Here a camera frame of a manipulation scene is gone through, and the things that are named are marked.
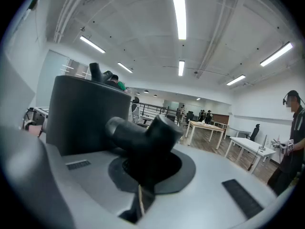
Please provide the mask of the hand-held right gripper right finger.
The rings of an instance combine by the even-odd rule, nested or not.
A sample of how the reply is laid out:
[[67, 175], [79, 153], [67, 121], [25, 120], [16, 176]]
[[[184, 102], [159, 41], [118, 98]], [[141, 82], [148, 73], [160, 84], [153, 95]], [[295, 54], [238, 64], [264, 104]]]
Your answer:
[[179, 193], [157, 196], [140, 220], [142, 229], [228, 229], [246, 221], [222, 185], [237, 180], [263, 207], [276, 199], [271, 189], [256, 176], [215, 153], [177, 144], [196, 165], [192, 181]]

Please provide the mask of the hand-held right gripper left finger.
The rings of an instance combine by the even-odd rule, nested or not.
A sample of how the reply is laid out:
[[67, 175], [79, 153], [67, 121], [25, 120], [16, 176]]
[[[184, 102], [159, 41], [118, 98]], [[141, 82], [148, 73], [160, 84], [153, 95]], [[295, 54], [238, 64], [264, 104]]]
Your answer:
[[110, 163], [123, 152], [101, 151], [62, 156], [57, 147], [47, 144], [52, 172], [58, 182], [86, 193], [98, 205], [116, 216], [132, 207], [134, 194], [119, 190], [108, 174]]

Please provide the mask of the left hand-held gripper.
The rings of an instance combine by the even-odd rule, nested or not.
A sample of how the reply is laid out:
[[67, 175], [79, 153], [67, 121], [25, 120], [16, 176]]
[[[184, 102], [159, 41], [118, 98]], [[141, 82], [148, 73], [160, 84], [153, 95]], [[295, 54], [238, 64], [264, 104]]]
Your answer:
[[30, 107], [27, 110], [27, 119], [36, 125], [43, 125], [49, 115], [49, 107]]

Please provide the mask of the black cylindrical device with connector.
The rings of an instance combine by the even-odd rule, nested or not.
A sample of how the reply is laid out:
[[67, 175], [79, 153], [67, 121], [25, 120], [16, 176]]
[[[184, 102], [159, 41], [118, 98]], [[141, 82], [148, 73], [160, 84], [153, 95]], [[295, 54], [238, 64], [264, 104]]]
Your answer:
[[125, 158], [108, 166], [113, 183], [123, 191], [141, 186], [152, 193], [179, 191], [175, 181], [165, 188], [157, 184], [183, 173], [183, 159], [172, 152], [183, 131], [173, 121], [157, 115], [147, 127], [129, 121], [131, 98], [110, 86], [110, 71], [98, 63], [89, 65], [91, 80], [72, 76], [55, 78], [49, 106], [46, 140], [63, 156], [121, 148]]

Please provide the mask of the person's left forearm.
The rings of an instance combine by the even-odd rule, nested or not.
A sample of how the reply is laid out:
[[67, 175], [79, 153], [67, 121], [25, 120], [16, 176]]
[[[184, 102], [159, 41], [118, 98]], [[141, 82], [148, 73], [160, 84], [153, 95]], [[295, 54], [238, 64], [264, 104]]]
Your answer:
[[33, 120], [28, 120], [23, 125], [23, 130], [37, 137], [40, 137], [40, 135], [44, 132], [44, 129], [45, 129], [45, 123], [43, 123], [42, 125], [38, 125]]

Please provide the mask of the glass partition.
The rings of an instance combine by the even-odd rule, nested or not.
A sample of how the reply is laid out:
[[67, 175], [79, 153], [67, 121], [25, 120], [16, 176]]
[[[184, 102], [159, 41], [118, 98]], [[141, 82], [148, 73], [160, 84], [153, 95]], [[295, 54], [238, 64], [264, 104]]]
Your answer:
[[85, 79], [88, 75], [88, 69], [89, 67], [87, 65], [69, 59], [67, 63], [62, 65], [60, 71], [63, 75]]

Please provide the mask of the wooden table with white legs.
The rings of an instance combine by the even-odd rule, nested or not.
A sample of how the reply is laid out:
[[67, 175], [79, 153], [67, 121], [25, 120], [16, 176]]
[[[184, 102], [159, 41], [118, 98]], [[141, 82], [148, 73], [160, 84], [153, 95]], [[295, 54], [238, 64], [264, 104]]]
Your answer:
[[209, 138], [209, 141], [208, 141], [208, 142], [211, 141], [214, 132], [220, 132], [220, 137], [219, 137], [218, 143], [217, 143], [216, 148], [215, 148], [216, 150], [219, 149], [221, 140], [222, 140], [223, 135], [224, 135], [224, 129], [221, 129], [221, 128], [219, 128], [219, 127], [217, 127], [217, 126], [214, 126], [214, 125], [211, 125], [211, 126], [198, 125], [197, 122], [195, 122], [195, 121], [190, 121], [189, 124], [188, 124], [188, 126], [187, 126], [187, 130], [186, 130], [186, 133], [185, 133], [185, 138], [188, 137], [188, 133], [189, 133], [190, 128], [192, 128], [192, 130], [191, 130], [191, 133], [190, 133], [190, 137], [189, 137], [189, 139], [188, 139], [188, 142], [187, 142], [187, 145], [188, 145], [188, 146], [191, 144], [191, 141], [192, 141], [192, 138], [193, 138], [195, 129], [196, 129], [196, 128], [199, 128], [199, 129], [205, 129], [205, 130], [210, 130], [210, 131], [211, 131], [210, 138]]

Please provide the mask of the white desk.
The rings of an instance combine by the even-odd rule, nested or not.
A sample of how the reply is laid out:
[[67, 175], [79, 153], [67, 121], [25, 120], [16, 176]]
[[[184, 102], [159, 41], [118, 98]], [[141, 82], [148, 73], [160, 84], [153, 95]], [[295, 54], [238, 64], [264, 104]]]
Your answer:
[[249, 132], [249, 131], [245, 131], [245, 130], [242, 130], [242, 129], [240, 129], [240, 128], [235, 128], [235, 127], [228, 126], [227, 131], [226, 131], [226, 135], [228, 135], [228, 132], [229, 132], [230, 130], [236, 132], [236, 134], [234, 135], [234, 137], [238, 137], [239, 134], [245, 134], [245, 135], [250, 135], [250, 134], [251, 134], [251, 132]]

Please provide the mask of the brown wooden cabinet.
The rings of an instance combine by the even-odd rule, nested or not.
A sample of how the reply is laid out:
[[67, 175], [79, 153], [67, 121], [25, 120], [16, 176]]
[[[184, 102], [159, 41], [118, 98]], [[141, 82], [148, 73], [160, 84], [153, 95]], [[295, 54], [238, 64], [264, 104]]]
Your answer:
[[229, 122], [229, 117], [229, 115], [213, 114], [213, 121], [227, 125]]

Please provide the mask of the plastic-wrapped black office chair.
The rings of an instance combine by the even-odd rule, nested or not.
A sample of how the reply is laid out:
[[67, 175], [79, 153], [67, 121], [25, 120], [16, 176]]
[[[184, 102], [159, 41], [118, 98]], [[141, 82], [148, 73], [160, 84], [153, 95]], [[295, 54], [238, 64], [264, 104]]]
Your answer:
[[132, 101], [131, 111], [132, 111], [132, 122], [134, 124], [138, 124], [140, 120], [140, 106], [139, 106], [139, 98], [135, 97]]

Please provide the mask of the black metal railing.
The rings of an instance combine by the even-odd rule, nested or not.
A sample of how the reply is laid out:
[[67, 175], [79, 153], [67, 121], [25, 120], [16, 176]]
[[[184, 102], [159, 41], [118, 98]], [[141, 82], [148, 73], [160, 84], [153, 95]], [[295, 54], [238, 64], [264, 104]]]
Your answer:
[[161, 107], [146, 103], [139, 103], [139, 109], [140, 117], [144, 121], [144, 124], [146, 124], [147, 121], [152, 121], [157, 115], [163, 115], [178, 125], [180, 117], [179, 110], [172, 110], [169, 107]]

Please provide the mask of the white ceiling pipes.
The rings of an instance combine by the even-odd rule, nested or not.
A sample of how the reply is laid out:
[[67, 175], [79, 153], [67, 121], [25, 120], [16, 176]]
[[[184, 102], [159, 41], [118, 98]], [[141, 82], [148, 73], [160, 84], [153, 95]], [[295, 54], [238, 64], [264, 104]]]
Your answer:
[[74, 0], [65, 0], [64, 5], [60, 11], [60, 15], [57, 21], [54, 37], [53, 37], [53, 42], [57, 41], [57, 38], [59, 35], [61, 35], [61, 28], [64, 22], [64, 19], [66, 18], [66, 14]]

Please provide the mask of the white ceiling pipe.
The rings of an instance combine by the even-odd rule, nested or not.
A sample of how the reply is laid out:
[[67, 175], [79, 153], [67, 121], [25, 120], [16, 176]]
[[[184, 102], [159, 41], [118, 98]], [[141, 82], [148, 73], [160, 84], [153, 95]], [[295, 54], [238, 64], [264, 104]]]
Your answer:
[[200, 79], [201, 76], [206, 71], [208, 65], [210, 64], [211, 59], [213, 58], [215, 52], [217, 51], [222, 38], [227, 30], [227, 27], [232, 19], [232, 16], [235, 12], [235, 8], [238, 0], [234, 0], [232, 6], [227, 6], [227, 0], [222, 0], [220, 13], [217, 19], [217, 23], [215, 25], [214, 32], [212, 34], [210, 43], [206, 50], [206, 53], [203, 57], [203, 60], [200, 64], [198, 74], [196, 75], [196, 79]]

